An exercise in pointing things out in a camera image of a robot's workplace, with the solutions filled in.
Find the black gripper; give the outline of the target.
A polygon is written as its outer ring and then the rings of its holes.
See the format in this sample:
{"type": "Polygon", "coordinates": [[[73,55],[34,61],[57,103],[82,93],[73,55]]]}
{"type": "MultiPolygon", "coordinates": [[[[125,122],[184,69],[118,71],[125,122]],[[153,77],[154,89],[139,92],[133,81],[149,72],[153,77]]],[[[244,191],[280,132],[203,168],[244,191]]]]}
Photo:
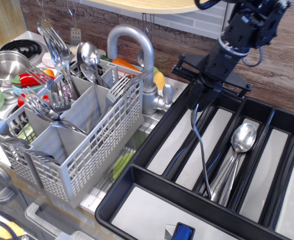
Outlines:
{"type": "Polygon", "coordinates": [[[210,53],[205,56],[181,53],[172,73],[186,80],[194,80],[187,97],[187,107],[192,110],[199,103],[203,111],[220,95],[223,84],[241,89],[235,96],[242,98],[253,87],[234,73],[239,61],[249,54],[249,49],[233,47],[227,40],[219,39],[210,53]]]}

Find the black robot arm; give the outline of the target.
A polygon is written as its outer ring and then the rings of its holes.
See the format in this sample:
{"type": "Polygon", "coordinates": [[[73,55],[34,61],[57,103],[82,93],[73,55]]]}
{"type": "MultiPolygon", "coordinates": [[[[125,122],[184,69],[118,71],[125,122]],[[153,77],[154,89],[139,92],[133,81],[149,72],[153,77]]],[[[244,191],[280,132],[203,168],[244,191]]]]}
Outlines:
{"type": "Polygon", "coordinates": [[[206,56],[182,53],[173,74],[190,81],[186,105],[205,110],[222,93],[242,99],[252,85],[236,75],[234,68],[251,49],[263,52],[276,37],[278,25],[291,6],[289,0],[234,0],[226,29],[206,56]]]}

